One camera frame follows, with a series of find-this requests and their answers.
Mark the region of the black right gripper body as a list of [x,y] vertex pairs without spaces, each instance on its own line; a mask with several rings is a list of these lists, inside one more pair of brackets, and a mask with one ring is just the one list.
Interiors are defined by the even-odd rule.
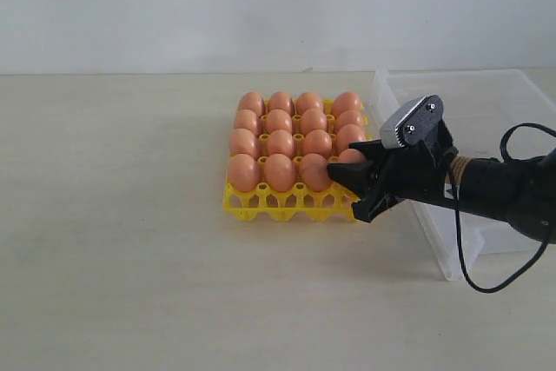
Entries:
[[457,156],[458,150],[443,121],[414,146],[390,151],[387,185],[404,186],[404,200],[447,209],[454,207],[453,199],[444,195],[444,188],[449,182],[448,165]]

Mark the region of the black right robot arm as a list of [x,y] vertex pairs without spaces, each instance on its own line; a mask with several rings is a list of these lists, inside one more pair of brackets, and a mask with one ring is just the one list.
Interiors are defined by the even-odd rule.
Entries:
[[518,160],[459,156],[444,122],[400,149],[355,142],[365,162],[331,163],[328,176],[358,200],[354,217],[371,222],[411,200],[509,224],[538,242],[555,242],[555,154]]

